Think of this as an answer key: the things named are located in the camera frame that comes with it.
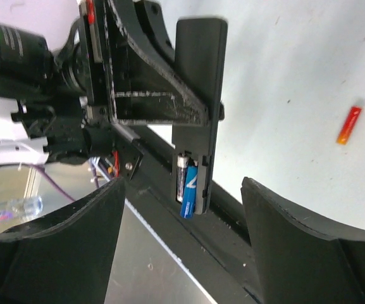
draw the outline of white table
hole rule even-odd
[[[241,201],[244,176],[365,229],[365,1],[162,0],[172,41],[181,16],[229,21],[214,180]],[[170,127],[155,127],[171,141]]]

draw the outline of red battery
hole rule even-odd
[[[355,127],[355,124],[357,122],[357,119],[359,115],[361,114],[362,108],[358,106],[353,106],[351,110],[349,111],[348,117],[344,123],[344,126],[342,127],[342,130],[340,132],[340,135],[338,135],[337,143],[339,144],[347,144],[348,139],[351,135],[352,130]]]

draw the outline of clear bottle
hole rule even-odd
[[[28,222],[36,219],[43,210],[42,198],[12,199],[0,202],[0,223],[20,219],[21,222]]]

